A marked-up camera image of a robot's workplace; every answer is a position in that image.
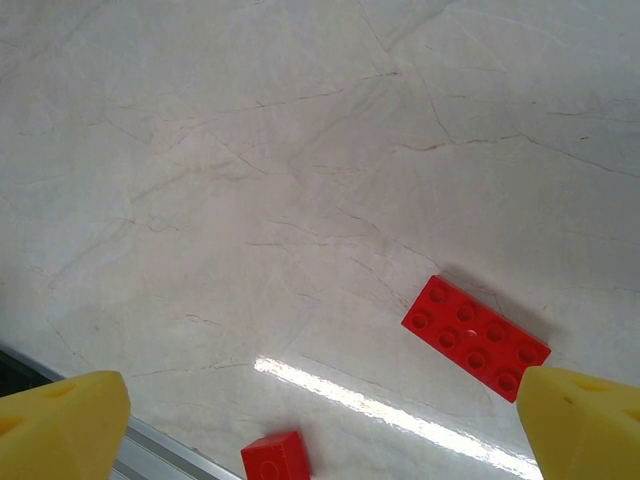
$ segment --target lego stud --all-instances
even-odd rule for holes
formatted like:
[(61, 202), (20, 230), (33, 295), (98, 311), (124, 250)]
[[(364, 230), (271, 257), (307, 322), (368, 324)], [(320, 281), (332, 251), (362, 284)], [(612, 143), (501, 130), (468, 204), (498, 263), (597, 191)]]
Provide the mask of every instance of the lego stud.
[(445, 350), (450, 350), (456, 346), (457, 339), (453, 332), (449, 332), (445, 330), (444, 332), (438, 335), (438, 344)]
[(433, 303), (442, 303), (447, 299), (447, 292), (442, 287), (435, 287), (429, 292), (429, 298)]
[(499, 342), (504, 338), (504, 334), (505, 334), (504, 327), (497, 323), (490, 325), (489, 328), (487, 329), (487, 339), (490, 342), (494, 342), (494, 343)]
[(417, 312), (411, 319), (411, 324), (416, 330), (422, 330), (431, 323), (431, 315), (428, 312)]
[(460, 305), (456, 312), (456, 318), (461, 322), (470, 322), (476, 316), (475, 308), (470, 303)]
[(262, 480), (278, 480), (280, 477), (278, 467), (273, 462), (264, 462), (260, 467), (260, 476)]
[(503, 373), (498, 377), (498, 387), (503, 392), (513, 392), (518, 386), (518, 380), (511, 373)]
[(520, 360), (525, 365), (533, 365), (536, 363), (538, 359), (538, 355), (536, 351), (531, 347), (521, 347), (518, 350), (518, 360)]
[(480, 371), (487, 364), (487, 358), (482, 352), (473, 351), (467, 355), (467, 365), (473, 371)]

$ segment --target lego brick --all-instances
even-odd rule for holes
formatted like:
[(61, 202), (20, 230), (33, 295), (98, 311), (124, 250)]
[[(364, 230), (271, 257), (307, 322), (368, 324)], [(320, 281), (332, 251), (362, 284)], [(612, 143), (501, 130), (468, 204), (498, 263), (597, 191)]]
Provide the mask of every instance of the lego brick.
[(402, 325), (493, 391), (514, 402), (524, 371), (551, 353), (503, 316), (437, 275)]
[(260, 438), (241, 451), (247, 480), (309, 480), (307, 453), (298, 432)]

